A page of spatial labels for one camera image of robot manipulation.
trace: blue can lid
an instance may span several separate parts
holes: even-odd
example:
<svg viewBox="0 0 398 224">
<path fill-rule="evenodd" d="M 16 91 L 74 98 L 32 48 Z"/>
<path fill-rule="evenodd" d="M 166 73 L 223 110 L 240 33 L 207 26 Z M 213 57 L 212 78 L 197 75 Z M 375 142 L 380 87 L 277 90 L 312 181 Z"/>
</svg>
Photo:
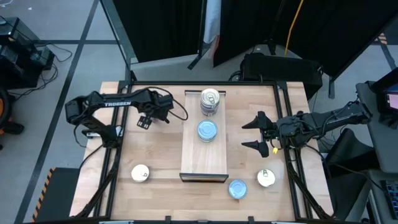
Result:
<svg viewBox="0 0 398 224">
<path fill-rule="evenodd" d="M 198 125 L 199 137 L 204 141 L 211 141 L 217 135 L 217 125 L 213 121 L 203 120 Z"/>
<path fill-rule="evenodd" d="M 248 188 L 242 180 L 234 180 L 229 184 L 228 191 L 233 198 L 242 199 L 246 196 Z"/>
</svg>

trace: black backdrop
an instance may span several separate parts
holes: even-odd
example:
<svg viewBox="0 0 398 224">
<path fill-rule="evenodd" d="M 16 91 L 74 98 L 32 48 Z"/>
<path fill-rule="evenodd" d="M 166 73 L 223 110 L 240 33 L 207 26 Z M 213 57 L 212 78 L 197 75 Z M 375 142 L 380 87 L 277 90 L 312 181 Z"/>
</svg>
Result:
<svg viewBox="0 0 398 224">
<path fill-rule="evenodd" d="M 201 0 L 114 0 L 139 62 L 197 54 Z"/>
<path fill-rule="evenodd" d="M 285 46 L 300 0 L 287 0 L 273 39 Z M 280 0 L 223 0 L 217 66 L 266 40 Z M 316 60 L 336 78 L 398 13 L 391 0 L 304 0 L 290 36 L 289 50 Z"/>
</svg>

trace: orange cable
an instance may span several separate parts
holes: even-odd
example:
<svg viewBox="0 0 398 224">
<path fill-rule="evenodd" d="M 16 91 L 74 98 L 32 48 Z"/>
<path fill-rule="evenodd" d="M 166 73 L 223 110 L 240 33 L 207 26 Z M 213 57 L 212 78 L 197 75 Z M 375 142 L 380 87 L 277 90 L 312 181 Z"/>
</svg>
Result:
<svg viewBox="0 0 398 224">
<path fill-rule="evenodd" d="M 290 29 L 289 29 L 289 34 L 287 35 L 287 42 L 286 42 L 286 48 L 285 48 L 285 57 L 287 55 L 287 47 L 289 46 L 290 35 L 292 33 L 292 29 L 293 29 L 294 23 L 296 21 L 297 16 L 299 15 L 299 12 L 300 12 L 300 9 L 301 9 L 301 5 L 303 4 L 303 2 L 304 2 L 304 0 L 301 0 L 300 4 L 298 5 L 297 11 L 296 11 L 296 15 L 294 16 L 292 25 L 290 26 Z"/>
</svg>

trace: can lid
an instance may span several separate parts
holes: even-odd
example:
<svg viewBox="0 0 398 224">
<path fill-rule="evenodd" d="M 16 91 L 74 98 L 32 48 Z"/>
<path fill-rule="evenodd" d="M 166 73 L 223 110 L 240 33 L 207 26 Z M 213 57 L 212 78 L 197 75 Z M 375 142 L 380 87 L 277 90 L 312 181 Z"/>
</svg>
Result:
<svg viewBox="0 0 398 224">
<path fill-rule="evenodd" d="M 257 180 L 263 187 L 269 187 L 275 183 L 275 174 L 269 169 L 260 170 Z"/>
<path fill-rule="evenodd" d="M 201 92 L 201 100 L 206 105 L 214 105 L 220 101 L 220 94 L 215 89 L 207 88 Z"/>
<path fill-rule="evenodd" d="M 198 125 L 199 137 L 204 141 L 210 141 L 217 135 L 217 125 L 208 119 L 203 120 Z"/>
<path fill-rule="evenodd" d="M 229 184 L 229 194 L 235 199 L 242 199 L 246 196 L 248 188 L 242 180 L 234 180 Z"/>
<path fill-rule="evenodd" d="M 136 182 L 143 182 L 148 179 L 149 169 L 143 164 L 136 165 L 131 171 L 131 177 Z"/>
</svg>

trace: wooden tabletop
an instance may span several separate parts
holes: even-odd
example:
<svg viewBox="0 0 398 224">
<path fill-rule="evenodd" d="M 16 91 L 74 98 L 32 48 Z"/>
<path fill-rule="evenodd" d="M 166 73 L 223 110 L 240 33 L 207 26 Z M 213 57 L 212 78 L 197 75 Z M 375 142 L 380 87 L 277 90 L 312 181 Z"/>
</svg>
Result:
<svg viewBox="0 0 398 224">
<path fill-rule="evenodd" d="M 116 93 L 117 85 L 117 82 L 104 82 L 101 92 Z M 146 86 L 135 85 L 133 91 L 144 87 Z M 173 220 L 245 221 L 248 216 L 254 216 L 257 221 L 294 220 L 283 152 L 276 155 L 270 153 L 268 158 L 262 158 L 258 151 L 241 145 L 241 142 L 260 140 L 258 129 L 241 129 L 242 125 L 254 119 L 258 111 L 265 111 L 273 122 L 277 121 L 274 91 L 271 86 L 158 87 L 170 91 L 182 105 L 185 103 L 185 90 L 214 88 L 226 91 L 229 179 L 225 184 L 182 182 L 179 172 L 183 121 L 170 115 L 170 124 L 159 121 L 152 123 L 148 130 L 144 130 L 136 126 L 140 115 L 135 108 L 131 108 L 124 132 L 112 219 L 164 220 L 165 216 L 171 215 Z M 288 88 L 293 113 L 309 112 L 302 83 L 288 83 Z M 281 91 L 280 96 L 286 116 Z M 174 112 L 183 116 L 182 109 L 177 105 L 175 107 Z M 104 124 L 110 124 L 112 113 L 112 108 L 104 108 L 98 110 L 95 116 Z M 100 144 L 100 138 L 89 140 L 85 156 Z M 309 145 L 317 148 L 315 140 L 311 140 Z M 104 149 L 100 150 L 83 166 L 70 215 L 76 215 L 98 188 L 104 152 Z M 324 210 L 332 214 L 333 209 L 319 155 L 304 148 L 302 161 L 308 190 Z M 150 169 L 150 176 L 146 182 L 135 183 L 131 177 L 132 168 L 138 164 L 145 164 Z M 256 176 L 261 169 L 274 172 L 276 182 L 273 186 L 264 188 L 258 184 Z M 235 200 L 229 196 L 228 185 L 234 179 L 241 179 L 248 186 L 248 193 L 244 199 Z M 302 195 L 298 188 L 297 192 L 301 216 L 305 217 Z M 105 192 L 101 214 L 104 214 L 107 199 L 108 192 Z"/>
</svg>

